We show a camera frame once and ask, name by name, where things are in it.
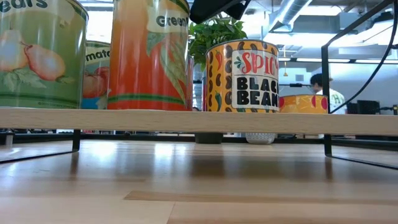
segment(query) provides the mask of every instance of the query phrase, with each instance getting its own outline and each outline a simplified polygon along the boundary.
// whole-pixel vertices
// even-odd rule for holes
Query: chili pepper illustration
[[[216,101],[217,101],[217,104],[218,104],[218,107],[217,107],[217,111],[220,111],[220,109],[221,109],[221,102],[223,101],[222,99],[221,99],[221,95],[219,94],[219,93],[217,93],[216,92]]]
[[[216,59],[217,59],[217,62],[218,62],[218,68],[217,68],[217,71],[218,71],[221,68],[221,61],[223,59],[223,56],[218,50],[216,52],[217,52],[216,53]]]

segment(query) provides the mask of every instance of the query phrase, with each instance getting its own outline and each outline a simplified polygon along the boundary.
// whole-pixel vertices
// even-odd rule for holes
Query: orange can
[[[279,98],[281,113],[328,113],[328,98],[323,95],[294,95]]]
[[[108,109],[187,109],[188,18],[185,0],[114,1]]]
[[[206,110],[275,113],[279,110],[278,48],[234,40],[206,53]]]

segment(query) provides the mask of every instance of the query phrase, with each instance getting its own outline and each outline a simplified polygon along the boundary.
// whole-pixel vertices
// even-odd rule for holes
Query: black stand
[[[362,17],[354,21],[351,25],[343,29],[341,32],[336,34],[334,38],[329,40],[327,44],[322,46],[322,84],[323,84],[323,94],[330,99],[330,92],[329,92],[329,55],[328,55],[328,48],[331,43],[333,43],[335,40],[339,39],[340,37],[348,34],[351,32],[353,29],[355,29],[357,26],[362,24],[363,22],[367,21],[370,19],[372,16],[374,16],[376,13],[379,11],[383,10],[385,7],[388,5],[392,4],[394,0],[384,0],[383,2],[379,3],[377,6],[372,8],[369,12],[365,13]],[[330,102],[328,101],[328,112],[330,113]],[[368,164],[372,166],[378,166],[378,167],[384,167],[384,168],[389,168],[389,169],[395,169],[398,170],[397,166],[391,166],[387,164],[380,164],[377,162],[369,162],[369,161],[363,161],[359,159],[350,159],[350,158],[345,158],[345,157],[340,157],[340,156],[334,156],[332,154],[331,150],[331,136],[329,134],[325,135],[325,155],[330,158],[335,158],[335,159],[342,159],[346,161],[351,161],[351,162],[359,162],[362,164]]]
[[[7,163],[7,162],[24,161],[24,160],[28,160],[28,159],[37,159],[37,158],[42,158],[42,157],[47,157],[47,156],[57,156],[57,155],[63,155],[63,154],[72,153],[72,152],[78,152],[80,149],[80,132],[81,132],[81,130],[73,130],[73,145],[72,145],[71,151],[48,153],[48,154],[42,154],[42,155],[38,155],[38,156],[20,157],[17,159],[7,159],[7,160],[0,161],[0,164]]]

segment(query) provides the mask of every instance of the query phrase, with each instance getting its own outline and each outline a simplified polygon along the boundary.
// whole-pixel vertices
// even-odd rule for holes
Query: wooden shelf
[[[0,127],[398,135],[398,116],[2,108]]]

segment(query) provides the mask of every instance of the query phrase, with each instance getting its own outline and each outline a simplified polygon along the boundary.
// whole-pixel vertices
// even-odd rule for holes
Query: wooden floor
[[[0,147],[0,159],[71,146]],[[0,165],[0,223],[396,224],[398,171],[328,159],[318,145],[86,140],[79,153]]]

